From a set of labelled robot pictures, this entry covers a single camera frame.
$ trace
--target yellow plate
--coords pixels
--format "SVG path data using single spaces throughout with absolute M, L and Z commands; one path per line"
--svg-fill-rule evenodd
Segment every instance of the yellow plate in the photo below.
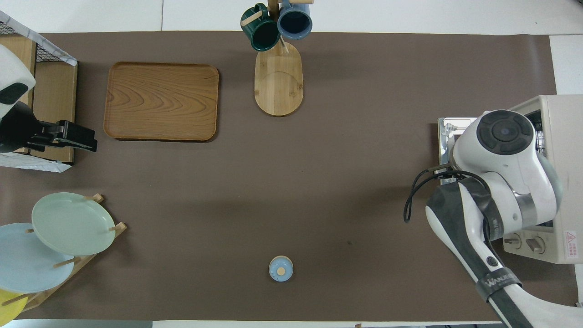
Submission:
M 0 289 L 0 327 L 9 323 L 19 315 L 22 312 L 22 309 L 24 309 L 24 306 L 26 305 L 26 302 L 29 300 L 29 298 L 25 297 L 6 306 L 1 306 L 1 304 L 20 295 L 21 294 Z

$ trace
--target brown tablecloth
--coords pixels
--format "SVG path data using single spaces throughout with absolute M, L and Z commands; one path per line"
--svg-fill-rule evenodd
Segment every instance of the brown tablecloth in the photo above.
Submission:
M 58 191 L 99 192 L 129 229 L 24 318 L 497 320 L 423 211 L 435 184 L 438 117 L 478 116 L 555 93 L 546 36 L 313 33 L 293 44 L 305 95 L 288 117 L 253 97 L 256 52 L 242 32 L 47 34 L 79 64 L 77 123 L 97 153 L 58 173 L 0 168 L 0 222 L 30 222 Z M 103 132 L 118 61 L 220 71 L 211 142 L 117 141 Z M 532 294 L 571 305 L 572 266 L 503 253 Z M 267 273 L 289 256 L 294 276 Z

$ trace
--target light blue plate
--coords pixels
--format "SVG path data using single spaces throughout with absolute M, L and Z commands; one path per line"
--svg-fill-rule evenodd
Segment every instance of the light blue plate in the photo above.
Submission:
M 115 238 L 111 215 L 93 200 L 74 193 L 41 198 L 33 208 L 34 232 L 48 247 L 72 256 L 97 254 Z
M 0 226 L 0 288 L 15 293 L 36 293 L 65 281 L 73 263 L 53 268 L 71 256 L 56 252 L 43 244 L 36 234 L 26 233 L 32 224 L 14 223 Z
M 287 256 L 276 256 L 269 263 L 269 275 L 275 281 L 283 282 L 292 277 L 293 263 Z

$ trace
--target rectangular brown tray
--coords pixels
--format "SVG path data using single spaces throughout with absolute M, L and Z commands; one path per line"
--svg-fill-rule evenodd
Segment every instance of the rectangular brown tray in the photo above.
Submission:
M 216 131 L 219 72 L 210 65 L 118 62 L 103 128 L 116 139 L 206 141 Z

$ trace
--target warning label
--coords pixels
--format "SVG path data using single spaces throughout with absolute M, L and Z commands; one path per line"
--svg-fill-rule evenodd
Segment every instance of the warning label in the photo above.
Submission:
M 578 259 L 577 233 L 575 231 L 565 231 L 566 248 L 565 253 L 568 259 Z

